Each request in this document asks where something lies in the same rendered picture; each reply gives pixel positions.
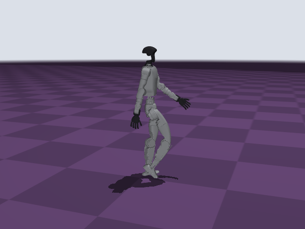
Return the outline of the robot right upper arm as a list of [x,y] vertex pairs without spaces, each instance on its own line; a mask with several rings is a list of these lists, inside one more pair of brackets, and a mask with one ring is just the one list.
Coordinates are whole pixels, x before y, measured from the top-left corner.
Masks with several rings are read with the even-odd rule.
[[[148,77],[150,76],[151,74],[151,69],[150,68],[143,68],[142,69],[142,72],[141,72],[141,79],[140,79],[140,83],[139,83],[139,87],[138,87],[138,91],[140,88],[144,89],[145,85],[147,84],[147,80],[148,80]],[[144,95],[146,95],[146,90],[144,89]]]

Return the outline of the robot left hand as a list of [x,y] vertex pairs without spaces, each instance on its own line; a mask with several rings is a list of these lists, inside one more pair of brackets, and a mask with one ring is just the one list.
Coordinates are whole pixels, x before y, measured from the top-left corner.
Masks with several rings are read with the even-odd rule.
[[[184,108],[185,107],[187,107],[187,109],[188,109],[188,106],[190,105],[190,103],[188,102],[189,101],[189,99],[187,99],[187,98],[180,98],[180,96],[178,96],[178,95],[176,95],[177,97],[178,97],[178,99],[177,99],[177,101],[176,102],[179,102],[179,104],[181,105],[181,106],[183,106]],[[186,101],[186,100],[188,100],[188,101]],[[187,104],[187,103],[188,104]],[[188,105],[188,106],[186,106],[186,105]],[[190,106],[189,106],[190,107]],[[185,108],[185,110],[186,110],[186,108]]]

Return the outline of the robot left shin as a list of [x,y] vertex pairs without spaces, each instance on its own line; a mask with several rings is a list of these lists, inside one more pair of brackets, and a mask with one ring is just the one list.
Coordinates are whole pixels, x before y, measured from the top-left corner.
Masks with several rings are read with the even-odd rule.
[[[145,164],[149,164],[151,166],[152,160],[154,157],[154,152],[155,152],[155,145],[153,147],[147,147],[145,145],[144,147],[144,159],[145,159]],[[146,170],[145,170],[146,171]],[[146,171],[147,172],[147,171]],[[148,173],[148,172],[147,172]]]

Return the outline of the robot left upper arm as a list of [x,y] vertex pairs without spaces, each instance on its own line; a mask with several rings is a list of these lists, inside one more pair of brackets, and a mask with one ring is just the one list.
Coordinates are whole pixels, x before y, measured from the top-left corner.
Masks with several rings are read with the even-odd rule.
[[165,85],[163,83],[160,83],[160,77],[158,75],[158,81],[157,81],[157,88],[159,90],[163,90],[165,88]]

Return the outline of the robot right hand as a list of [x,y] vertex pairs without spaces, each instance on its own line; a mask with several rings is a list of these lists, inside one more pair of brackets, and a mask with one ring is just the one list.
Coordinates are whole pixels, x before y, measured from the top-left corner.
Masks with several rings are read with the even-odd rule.
[[[135,127],[135,129],[136,129],[136,126],[137,126],[137,129],[139,129],[138,128],[138,122],[140,123],[140,125],[142,126],[142,124],[141,124],[141,121],[140,121],[140,118],[139,118],[139,115],[140,115],[140,110],[139,110],[139,113],[138,114],[135,114],[135,113],[133,113],[134,114],[134,116],[132,117],[132,121],[131,121],[131,127]],[[133,123],[133,124],[132,124]],[[134,124],[135,124],[135,126],[134,126]]]

